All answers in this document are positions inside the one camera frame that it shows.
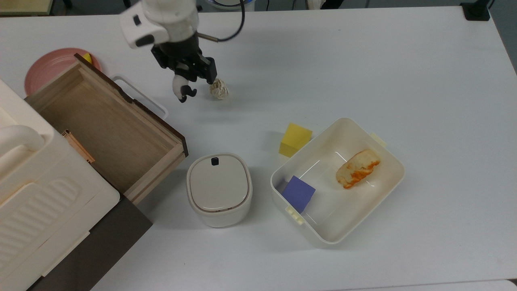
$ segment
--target white table surface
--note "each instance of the white table surface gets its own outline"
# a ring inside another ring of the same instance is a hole
[[[231,34],[238,13],[200,15]],[[139,208],[154,226],[94,290],[336,290],[517,278],[517,77],[492,20],[460,7],[254,12],[234,40],[201,40],[233,97],[202,80],[180,104],[172,72],[131,50],[117,16],[0,19],[0,78],[20,95],[31,64],[80,47],[169,108],[190,156]],[[376,132],[405,165],[388,198],[334,249],[314,249],[275,208],[270,175],[289,122],[340,117]],[[212,229],[188,204],[200,156],[249,165],[246,219]]]
[[[401,287],[371,288],[368,291],[515,291],[517,286],[507,280],[447,283]]]

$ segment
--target pink plate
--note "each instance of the pink plate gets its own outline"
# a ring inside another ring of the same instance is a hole
[[[75,62],[73,55],[76,53],[83,56],[88,52],[77,48],[65,48],[51,51],[40,57],[25,76],[25,93],[27,96],[36,92],[41,86],[70,67]],[[91,53],[90,55],[92,56],[93,66],[101,71],[99,61]]]

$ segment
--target yellow object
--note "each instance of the yellow object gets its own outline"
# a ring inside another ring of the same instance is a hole
[[[378,142],[380,145],[382,145],[383,148],[386,147],[386,142],[383,141],[378,135],[376,135],[375,133],[370,133],[370,136],[373,137],[373,139],[375,139],[376,142]]]
[[[90,53],[83,54],[83,58],[87,60],[90,64],[92,63],[92,55]]]
[[[294,220],[298,223],[298,225],[302,225],[303,224],[303,217],[301,217],[301,215],[298,214],[298,212],[296,212],[294,207],[289,206],[289,207],[286,208],[286,210],[289,213],[289,215],[292,218],[294,218]]]
[[[278,153],[292,157],[311,140],[312,130],[290,123],[280,143]]]

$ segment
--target wooden box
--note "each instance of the wooden box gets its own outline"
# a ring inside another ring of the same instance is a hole
[[[140,202],[188,155],[185,138],[94,66],[77,62],[25,100],[59,133],[69,130],[91,164]]]

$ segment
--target purple cube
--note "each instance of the purple cube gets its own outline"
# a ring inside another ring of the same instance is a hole
[[[293,176],[282,192],[282,196],[298,213],[302,213],[315,191],[316,189],[309,184]]]

